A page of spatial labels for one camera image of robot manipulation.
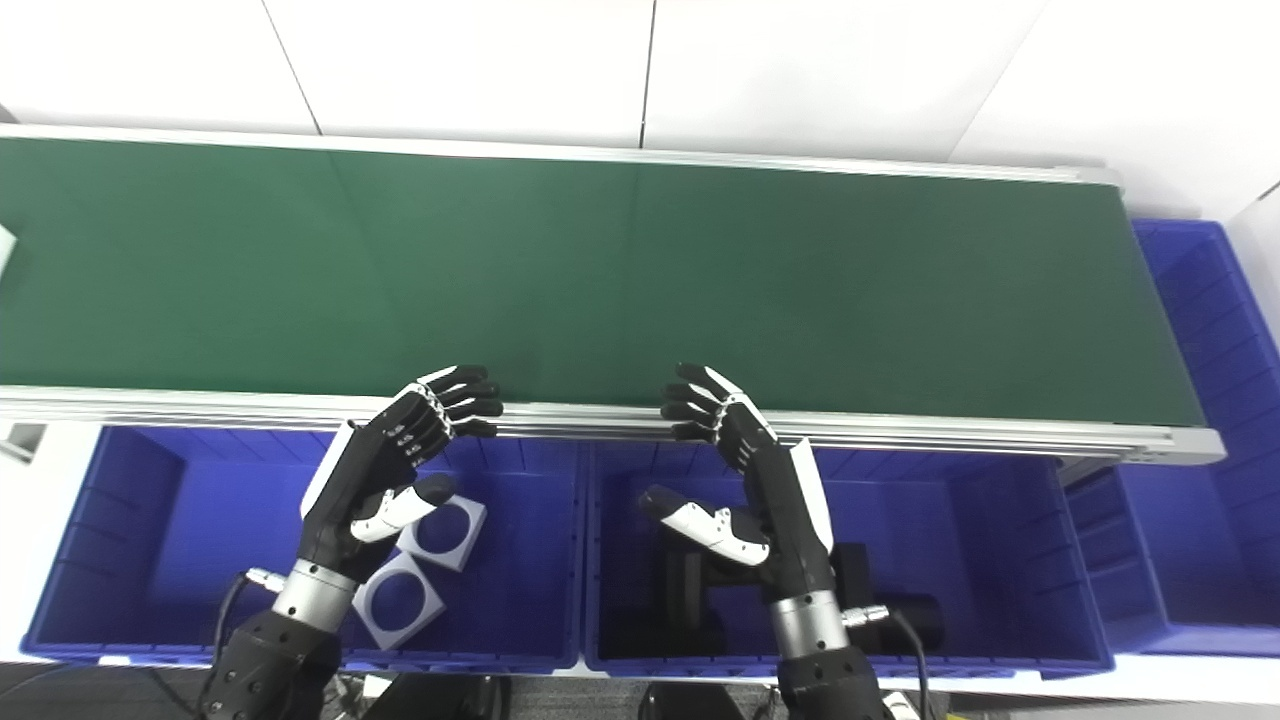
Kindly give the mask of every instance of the white wall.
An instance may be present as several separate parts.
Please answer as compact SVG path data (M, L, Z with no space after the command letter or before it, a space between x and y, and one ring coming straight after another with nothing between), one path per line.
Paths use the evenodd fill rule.
M268 6L326 135L636 145L652 0Z
M1280 338L1280 188L1231 218L1226 234L1271 334Z
M659 1L645 146L945 161L1043 5Z
M1280 179L1280 3L1052 0L960 163L1106 163L1137 214L1225 220Z
M0 0L24 123L315 132L259 0Z

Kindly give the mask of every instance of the robotic hand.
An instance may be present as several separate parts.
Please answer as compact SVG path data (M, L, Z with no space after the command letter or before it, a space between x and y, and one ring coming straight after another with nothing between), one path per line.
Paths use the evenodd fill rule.
M809 720L884 716L867 656L851 646L836 601L831 516L808 439L785 447L741 388L701 365L681 364L686 384L666 388L662 416L676 439L714 445L744 474L746 509L709 510L650 487L650 516L709 551L755 568L782 662L778 685Z
M205 717L319 716L356 589L387 561L402 528L453 496L447 475L415 482L415 469L457 436L497 434L485 418L503 407L486 377L481 366L445 368L406 386L367 424L339 429L302 500L297 561L283 583L276 578L275 603L215 650L200 697Z

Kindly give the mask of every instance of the blue storage crate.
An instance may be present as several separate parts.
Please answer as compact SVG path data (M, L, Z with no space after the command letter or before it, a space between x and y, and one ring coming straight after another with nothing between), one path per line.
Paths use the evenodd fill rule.
M1280 657L1280 360L1216 223L1134 222L1228 459L1121 465L1069 491L1117 652Z
M837 542L868 546L878 592L927 593L946 639L936 676L1043 676L1110 670L1066 501L1044 457L817 452ZM741 475L710 446L602 443L589 496L585 656L611 675L772 675L777 646L758 588L712 588L723 657L602 657L602 637L653 593L662 532L636 500L652 483L717 506L745 505ZM915 675L914 657L872 657Z
M209 662L218 605L232 577L251 566L282 574L293 566L298 502L329 439L301 432L105 429L23 651L72 662L106 655ZM563 441L458 438L424 466L454 475L458 493L484 503L488 518L462 573L420 564L448 609L399 650L379 651L356 614L348 615L340 629L347 666L493 673L572 666L581 625L584 452ZM443 510L436 516L448 524ZM232 621L271 600L248 588ZM416 615L416 605L404 605L420 602L416 583L389 580L374 606L392 626L397 616Z

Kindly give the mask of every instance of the floor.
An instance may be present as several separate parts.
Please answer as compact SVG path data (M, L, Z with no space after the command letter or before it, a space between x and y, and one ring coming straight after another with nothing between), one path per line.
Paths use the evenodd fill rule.
M54 667L0 664L0 717L187 719L204 679L201 671L182 669ZM621 679L515 678L511 720L632 720L646 684ZM768 700L764 685L731 685L730 694L748 719ZM337 720L342 711L339 702L330 702L321 720ZM780 705L754 720L785 716Z

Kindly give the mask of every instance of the black cable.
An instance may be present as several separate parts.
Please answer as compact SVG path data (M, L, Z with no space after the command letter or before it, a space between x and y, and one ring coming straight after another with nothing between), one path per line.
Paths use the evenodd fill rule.
M227 616L232 614L232 607L236 605L236 600L247 584L248 575L238 573L232 580L230 587L227 588L227 594L223 596L223 603L218 609L218 623L214 624L214 664L209 669L209 675L205 675L205 684L201 685L200 696L196 698L196 711L192 712L192 717L196 717L197 720L205 716L205 697L209 694L209 689L214 684L214 673L218 671L218 662L223 659L223 646L227 642Z
M41 678L47 678L49 675L54 675L56 673L63 673L65 670L73 670L76 667L96 667L96 666L95 665L88 665L88 666L83 666L83 665L55 665L54 667L50 667L49 670L41 670L40 673L36 673L35 675L32 675L29 678L24 678L24 679L19 680L13 687L10 687L5 692L0 693L0 700L4 700L6 697L12 696L13 693L20 691L22 688L24 688L24 687L35 683L36 680L38 680Z
M54 674L61 673L64 670L74 670L77 667L95 667L96 669L97 666L96 665L58 665L55 667L50 667L49 670L45 670L42 673L36 673L35 675L32 675L32 676L22 680L20 683L17 683L12 688L9 688L9 689L6 689L4 692L0 692L0 700L4 700L6 697L9 697L10 694L18 692L19 689L22 689L22 688L24 688L24 687L35 683L36 680L40 680L42 678L47 678L49 675L54 675ZM165 694L165 697L169 700L169 702L177 705L184 714L195 716L196 711L195 711L193 707L191 707L191 703L188 703L180 694L178 694L178 691L173 689L173 687L169 683L166 683L164 678L160 676L160 673L157 673L155 670L155 667L140 667L140 670L142 670L148 678L151 678L151 680L155 683L155 685L157 688L160 688L160 691Z
M178 691L173 689L173 687L166 683L163 676L160 676L160 673L155 667L147 667L146 674L170 702L182 708L184 714L191 715L192 717L196 716L196 708L192 707L191 703L188 703L180 694L178 694Z
M933 708L929 706L929 667L924 660L924 643L920 642L920 635L915 634L915 628L906 621L905 615L895 610L890 612L890 618L897 623L897 626L906 634L906 639L911 642L911 647L915 648L915 671L920 676L920 720L931 720Z

